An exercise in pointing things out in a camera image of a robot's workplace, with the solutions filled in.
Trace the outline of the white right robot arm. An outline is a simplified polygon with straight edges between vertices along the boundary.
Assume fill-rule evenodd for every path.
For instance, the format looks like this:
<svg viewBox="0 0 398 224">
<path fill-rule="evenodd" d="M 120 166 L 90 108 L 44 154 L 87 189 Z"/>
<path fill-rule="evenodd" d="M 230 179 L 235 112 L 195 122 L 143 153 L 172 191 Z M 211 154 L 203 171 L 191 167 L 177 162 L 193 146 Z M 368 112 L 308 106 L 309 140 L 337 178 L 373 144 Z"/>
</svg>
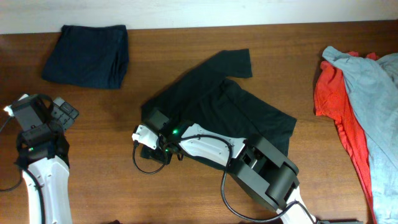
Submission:
<svg viewBox="0 0 398 224">
<path fill-rule="evenodd" d="M 153 111 L 132 134 L 134 146 L 142 145 L 148 156 L 163 166 L 172 155 L 189 157 L 223 171 L 221 198 L 233 214 L 253 223 L 317 223 L 300 195 L 299 168 L 266 138 L 232 138 L 208 131 L 191 121 L 176 123 Z M 232 208 L 226 199 L 227 176 L 257 203 L 276 215 L 250 218 Z"/>
</svg>

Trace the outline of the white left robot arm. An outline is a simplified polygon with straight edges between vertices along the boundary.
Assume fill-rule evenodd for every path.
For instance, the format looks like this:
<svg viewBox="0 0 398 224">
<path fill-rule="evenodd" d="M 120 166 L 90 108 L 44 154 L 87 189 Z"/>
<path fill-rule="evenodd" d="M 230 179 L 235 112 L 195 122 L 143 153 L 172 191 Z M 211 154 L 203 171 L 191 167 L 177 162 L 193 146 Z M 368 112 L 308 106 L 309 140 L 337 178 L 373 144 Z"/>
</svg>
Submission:
<svg viewBox="0 0 398 224">
<path fill-rule="evenodd" d="M 71 223 L 70 145 L 65 131 L 74 124 L 78 110 L 61 97 L 25 94 L 5 111 L 22 128 L 16 139 L 16 165 L 27 187 L 30 223 Z"/>
</svg>

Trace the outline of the light blue grey t-shirt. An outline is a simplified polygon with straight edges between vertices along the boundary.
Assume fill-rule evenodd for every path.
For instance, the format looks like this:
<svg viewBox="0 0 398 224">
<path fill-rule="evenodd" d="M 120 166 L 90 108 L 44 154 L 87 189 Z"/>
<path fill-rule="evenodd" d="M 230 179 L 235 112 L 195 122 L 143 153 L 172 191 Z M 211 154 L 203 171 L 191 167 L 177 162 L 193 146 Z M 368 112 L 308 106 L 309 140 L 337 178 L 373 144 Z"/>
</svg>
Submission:
<svg viewBox="0 0 398 224">
<path fill-rule="evenodd" d="M 373 60 L 328 46 L 322 56 L 342 70 L 354 115 L 366 136 L 376 221 L 397 223 L 397 54 Z"/>
</svg>

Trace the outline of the red t-shirt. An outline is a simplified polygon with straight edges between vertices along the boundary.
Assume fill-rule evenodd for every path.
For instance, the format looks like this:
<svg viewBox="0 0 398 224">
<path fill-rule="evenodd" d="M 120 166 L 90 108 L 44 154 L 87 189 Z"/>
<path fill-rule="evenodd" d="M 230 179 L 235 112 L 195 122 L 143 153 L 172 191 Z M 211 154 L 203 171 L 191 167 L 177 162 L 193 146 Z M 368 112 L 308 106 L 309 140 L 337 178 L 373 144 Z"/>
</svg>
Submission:
<svg viewBox="0 0 398 224">
<path fill-rule="evenodd" d="M 369 150 L 364 130 L 358 123 L 345 88 L 343 72 L 326 60 L 320 63 L 320 76 L 315 84 L 314 105 L 317 116 L 331 118 L 343 148 L 357 173 L 372 221 L 377 222 L 373 209 L 373 193 L 369 166 Z"/>
</svg>

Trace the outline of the dark green t-shirt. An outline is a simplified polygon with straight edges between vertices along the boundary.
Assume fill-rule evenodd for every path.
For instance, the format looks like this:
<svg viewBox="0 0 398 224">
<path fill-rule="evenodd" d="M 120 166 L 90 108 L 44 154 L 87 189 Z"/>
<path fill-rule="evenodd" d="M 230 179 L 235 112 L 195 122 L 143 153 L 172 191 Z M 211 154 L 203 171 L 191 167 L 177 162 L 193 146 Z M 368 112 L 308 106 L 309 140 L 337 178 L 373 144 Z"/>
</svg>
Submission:
<svg viewBox="0 0 398 224">
<path fill-rule="evenodd" d="M 260 134 L 287 155 L 297 120 L 233 81 L 251 77 L 249 49 L 220 51 L 145 102 L 141 117 L 158 110 L 171 121 L 192 121 L 224 136 Z"/>
</svg>

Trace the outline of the folded navy blue garment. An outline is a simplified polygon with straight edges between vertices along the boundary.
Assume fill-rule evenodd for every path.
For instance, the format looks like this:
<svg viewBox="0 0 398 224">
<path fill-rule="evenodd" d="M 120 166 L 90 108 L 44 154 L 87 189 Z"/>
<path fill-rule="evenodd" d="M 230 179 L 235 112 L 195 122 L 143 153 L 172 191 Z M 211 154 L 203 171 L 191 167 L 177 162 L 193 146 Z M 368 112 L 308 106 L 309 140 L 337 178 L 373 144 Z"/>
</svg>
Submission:
<svg viewBox="0 0 398 224">
<path fill-rule="evenodd" d="M 42 78 L 49 82 L 106 90 L 120 89 L 129 65 L 125 25 L 64 25 Z"/>
</svg>

